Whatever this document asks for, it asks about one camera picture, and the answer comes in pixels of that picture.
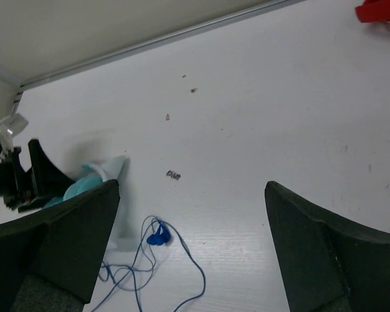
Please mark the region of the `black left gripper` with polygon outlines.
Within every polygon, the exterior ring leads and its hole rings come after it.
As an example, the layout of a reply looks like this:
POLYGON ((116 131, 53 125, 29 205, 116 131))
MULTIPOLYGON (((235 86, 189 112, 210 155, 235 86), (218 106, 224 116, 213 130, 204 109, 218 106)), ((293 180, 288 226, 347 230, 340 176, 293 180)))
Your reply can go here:
POLYGON ((38 139, 31 139, 28 149, 31 168, 27 171, 20 163, 20 147, 0 162, 0 197, 7 208, 18 208, 19 213, 42 208, 74 183, 49 160, 38 139))

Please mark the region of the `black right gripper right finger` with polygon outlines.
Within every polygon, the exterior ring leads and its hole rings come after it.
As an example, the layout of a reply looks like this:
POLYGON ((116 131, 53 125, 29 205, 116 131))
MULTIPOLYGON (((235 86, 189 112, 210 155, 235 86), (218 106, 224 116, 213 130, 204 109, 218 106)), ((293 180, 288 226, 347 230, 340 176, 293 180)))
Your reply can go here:
POLYGON ((390 311, 390 233, 269 181, 265 203, 291 311, 390 311))

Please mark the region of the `teal cat-ear headphones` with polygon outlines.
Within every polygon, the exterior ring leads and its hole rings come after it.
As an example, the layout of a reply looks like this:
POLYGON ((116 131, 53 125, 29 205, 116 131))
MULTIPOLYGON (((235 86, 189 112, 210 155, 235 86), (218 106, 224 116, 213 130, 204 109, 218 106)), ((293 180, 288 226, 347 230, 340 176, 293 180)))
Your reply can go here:
POLYGON ((126 156, 117 156, 105 162, 94 163, 87 162, 82 165, 82 171, 79 177, 70 185, 62 196, 50 199, 44 206, 44 209, 60 204, 66 200, 76 197, 100 184, 111 180, 118 180, 124 165, 128 161, 126 156))

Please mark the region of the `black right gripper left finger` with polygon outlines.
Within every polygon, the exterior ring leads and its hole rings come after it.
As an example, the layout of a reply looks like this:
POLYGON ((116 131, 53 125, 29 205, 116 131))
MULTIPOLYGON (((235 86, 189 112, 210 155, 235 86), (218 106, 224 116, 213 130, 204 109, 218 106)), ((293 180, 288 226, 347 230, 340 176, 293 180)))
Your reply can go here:
POLYGON ((89 304, 120 201, 111 179, 0 224, 0 311, 82 311, 89 304))

